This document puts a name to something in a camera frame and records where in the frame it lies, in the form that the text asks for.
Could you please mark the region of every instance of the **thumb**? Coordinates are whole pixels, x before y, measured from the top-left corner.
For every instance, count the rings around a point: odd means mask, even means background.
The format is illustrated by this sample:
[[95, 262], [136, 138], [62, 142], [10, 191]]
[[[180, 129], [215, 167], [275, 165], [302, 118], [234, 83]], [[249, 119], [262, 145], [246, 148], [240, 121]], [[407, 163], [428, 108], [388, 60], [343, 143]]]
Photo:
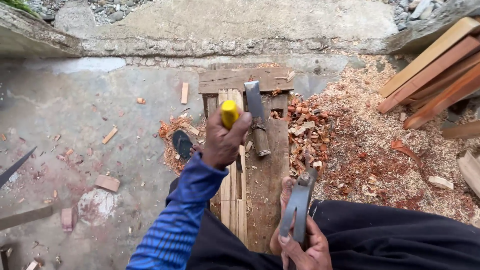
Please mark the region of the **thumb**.
[[297, 265], [298, 269], [300, 269], [299, 266], [303, 265], [309, 260], [309, 256], [302, 250], [300, 244], [293, 240], [290, 235], [287, 237], [279, 235], [278, 242], [280, 243], [280, 246], [285, 254]]
[[247, 133], [248, 128], [252, 124], [252, 114], [249, 112], [244, 112], [236, 121], [233, 123], [232, 129], [228, 132], [225, 137], [235, 138], [238, 144], [241, 143], [243, 136]]

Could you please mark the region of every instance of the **concrete wall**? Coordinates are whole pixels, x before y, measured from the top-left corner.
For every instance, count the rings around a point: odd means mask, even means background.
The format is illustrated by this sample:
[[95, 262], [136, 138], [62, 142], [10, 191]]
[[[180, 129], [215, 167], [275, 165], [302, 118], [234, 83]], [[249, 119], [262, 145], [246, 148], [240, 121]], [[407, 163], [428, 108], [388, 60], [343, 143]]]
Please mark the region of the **concrete wall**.
[[80, 40], [0, 2], [0, 58], [80, 57]]
[[385, 53], [419, 54], [465, 16], [480, 14], [480, 0], [449, 0], [435, 16], [385, 39]]

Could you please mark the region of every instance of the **foot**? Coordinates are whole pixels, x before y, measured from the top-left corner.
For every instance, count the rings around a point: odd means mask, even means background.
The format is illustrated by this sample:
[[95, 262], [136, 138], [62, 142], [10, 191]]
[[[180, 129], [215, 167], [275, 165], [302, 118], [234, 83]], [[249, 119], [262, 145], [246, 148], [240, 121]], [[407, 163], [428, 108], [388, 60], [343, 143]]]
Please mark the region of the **foot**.
[[192, 148], [190, 148], [190, 156], [193, 157], [193, 155], [195, 154], [195, 152], [202, 152], [204, 149], [202, 148], [201, 145], [199, 144], [194, 144], [192, 145]]
[[[290, 200], [290, 196], [292, 195], [293, 182], [294, 180], [292, 180], [290, 177], [284, 177], [282, 179], [282, 194], [280, 194], [280, 220], [282, 220], [283, 218], [283, 213], [285, 212], [287, 203]], [[272, 235], [272, 238], [270, 239], [270, 250], [274, 255], [277, 256], [279, 256], [282, 252], [282, 248], [280, 246], [280, 243], [278, 242], [279, 231], [280, 229], [277, 227]]]

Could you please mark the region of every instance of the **workbench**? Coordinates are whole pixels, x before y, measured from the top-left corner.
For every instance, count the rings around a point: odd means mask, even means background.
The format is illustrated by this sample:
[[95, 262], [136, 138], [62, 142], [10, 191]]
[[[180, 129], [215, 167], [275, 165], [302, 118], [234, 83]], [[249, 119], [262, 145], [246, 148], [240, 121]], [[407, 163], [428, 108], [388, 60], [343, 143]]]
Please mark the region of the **workbench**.
[[[293, 89], [293, 81], [273, 79], [284, 77], [287, 68], [254, 68], [257, 63], [212, 64], [208, 72], [199, 77], [199, 93], [204, 100], [205, 115], [213, 113], [218, 107], [219, 89], [235, 88], [243, 96], [244, 111], [248, 111], [243, 83], [248, 79], [259, 80], [264, 106], [265, 127], [271, 154], [257, 157], [254, 150], [246, 153], [246, 200], [247, 200], [247, 247], [251, 251], [270, 253], [270, 238], [280, 221], [281, 180], [288, 176], [288, 123], [279, 119], [269, 119], [271, 111], [287, 115], [288, 90]], [[272, 96], [276, 88], [282, 92]], [[247, 142], [252, 141], [250, 129]], [[211, 200], [210, 210], [221, 220], [220, 194]]]

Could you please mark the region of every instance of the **chisel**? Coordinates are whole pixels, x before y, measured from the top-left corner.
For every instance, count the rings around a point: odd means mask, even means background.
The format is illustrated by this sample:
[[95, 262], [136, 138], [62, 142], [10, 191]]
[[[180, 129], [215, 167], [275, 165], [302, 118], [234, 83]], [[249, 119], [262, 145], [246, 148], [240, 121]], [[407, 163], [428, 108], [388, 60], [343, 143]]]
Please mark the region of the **chisel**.
[[[232, 129], [233, 123], [239, 118], [237, 104], [233, 100], [225, 100], [220, 107], [220, 115], [222, 117], [223, 126], [228, 130]], [[243, 172], [240, 154], [238, 154], [235, 163], [237, 170]]]

